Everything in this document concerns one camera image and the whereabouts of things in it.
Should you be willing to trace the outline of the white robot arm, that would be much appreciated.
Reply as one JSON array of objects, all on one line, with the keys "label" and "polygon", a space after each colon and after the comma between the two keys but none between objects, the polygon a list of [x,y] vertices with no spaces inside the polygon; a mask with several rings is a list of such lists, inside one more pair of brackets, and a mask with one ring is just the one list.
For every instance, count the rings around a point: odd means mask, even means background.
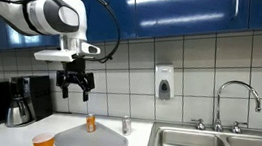
[{"label": "white robot arm", "polygon": [[42,50],[38,61],[60,62],[56,85],[68,96],[69,85],[82,88],[83,99],[89,99],[94,86],[92,73],[85,70],[85,58],[101,51],[87,41],[86,7],[81,0],[0,0],[0,17],[22,35],[58,35],[60,48]]}]

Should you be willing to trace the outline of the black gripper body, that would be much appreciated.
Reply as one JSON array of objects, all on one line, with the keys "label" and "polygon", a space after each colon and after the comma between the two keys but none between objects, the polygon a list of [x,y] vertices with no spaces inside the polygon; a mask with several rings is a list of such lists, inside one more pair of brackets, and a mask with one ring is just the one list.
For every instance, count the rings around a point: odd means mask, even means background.
[{"label": "black gripper body", "polygon": [[84,59],[75,59],[73,62],[63,63],[63,70],[56,72],[56,85],[65,88],[71,83],[77,84],[83,91],[89,92],[95,88],[94,74],[86,73]]}]

